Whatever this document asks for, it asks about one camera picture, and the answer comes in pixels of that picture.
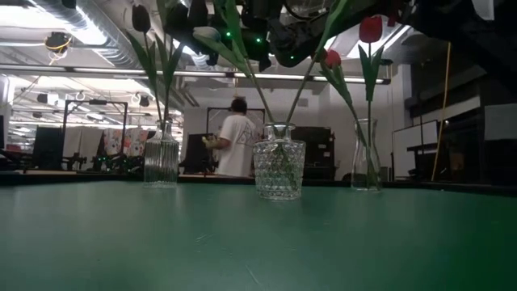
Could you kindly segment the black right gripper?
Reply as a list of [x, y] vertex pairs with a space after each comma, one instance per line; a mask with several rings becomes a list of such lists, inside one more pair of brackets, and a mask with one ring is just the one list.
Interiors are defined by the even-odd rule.
[[245, 0], [242, 25], [246, 51], [261, 71], [271, 66], [270, 56], [290, 68], [314, 55], [322, 38], [323, 14], [302, 15], [287, 0]]

